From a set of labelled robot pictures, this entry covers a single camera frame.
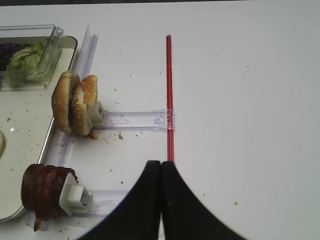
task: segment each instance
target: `sesame seed bun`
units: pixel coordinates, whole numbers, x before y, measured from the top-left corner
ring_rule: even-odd
[[[98,78],[95,75],[83,79],[73,93],[70,106],[72,129],[87,136],[93,128],[90,109],[97,104]]]
[[[73,71],[63,72],[51,97],[55,126],[64,133],[72,131],[69,106],[73,93],[80,83],[79,75]]]

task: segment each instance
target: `white table surface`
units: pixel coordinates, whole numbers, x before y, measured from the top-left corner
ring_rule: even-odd
[[[320,238],[319,1],[0,7],[0,23],[56,24],[79,43],[89,24],[100,78],[106,66],[165,69],[171,34],[175,157],[189,187],[250,240]],[[110,110],[141,110],[122,100]],[[1,223],[0,239],[75,239],[87,230],[53,224],[34,233],[25,223]]]

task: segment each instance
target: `white tray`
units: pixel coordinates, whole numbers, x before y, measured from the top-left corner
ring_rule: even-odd
[[[62,52],[46,89],[0,92],[0,130],[6,146],[0,157],[0,222],[20,216],[21,182],[30,164],[41,163],[53,129],[51,95],[62,72],[73,64],[77,40],[61,39]]]

